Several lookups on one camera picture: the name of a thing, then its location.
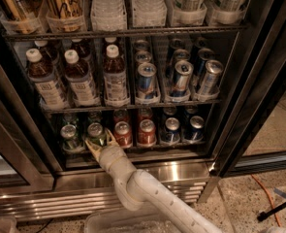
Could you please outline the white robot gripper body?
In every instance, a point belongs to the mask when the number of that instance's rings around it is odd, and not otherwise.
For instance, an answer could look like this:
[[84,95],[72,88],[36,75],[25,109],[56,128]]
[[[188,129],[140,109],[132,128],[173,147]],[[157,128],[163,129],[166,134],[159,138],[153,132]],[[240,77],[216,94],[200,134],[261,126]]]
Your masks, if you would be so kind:
[[120,180],[126,183],[137,170],[123,148],[118,146],[104,147],[100,153],[99,164],[114,181]]

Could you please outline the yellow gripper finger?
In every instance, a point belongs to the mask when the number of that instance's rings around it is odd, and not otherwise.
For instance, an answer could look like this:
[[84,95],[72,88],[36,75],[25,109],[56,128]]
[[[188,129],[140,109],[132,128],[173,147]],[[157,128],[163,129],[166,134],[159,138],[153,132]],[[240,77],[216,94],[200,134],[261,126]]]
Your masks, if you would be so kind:
[[85,144],[87,145],[95,160],[98,161],[101,155],[102,147],[95,145],[89,139],[85,140]]
[[108,146],[118,147],[118,142],[115,140],[113,134],[111,133],[111,131],[108,128],[106,128],[106,139],[107,139],[107,145]]

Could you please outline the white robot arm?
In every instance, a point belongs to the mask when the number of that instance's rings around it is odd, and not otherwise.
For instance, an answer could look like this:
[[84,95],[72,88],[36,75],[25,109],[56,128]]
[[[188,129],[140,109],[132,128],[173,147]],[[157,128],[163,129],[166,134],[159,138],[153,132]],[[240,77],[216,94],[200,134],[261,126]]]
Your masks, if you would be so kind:
[[107,144],[103,147],[89,138],[85,143],[101,168],[112,177],[115,193],[127,210],[137,211],[148,201],[181,233],[224,233],[146,170],[137,169],[109,129],[105,130],[105,137]]

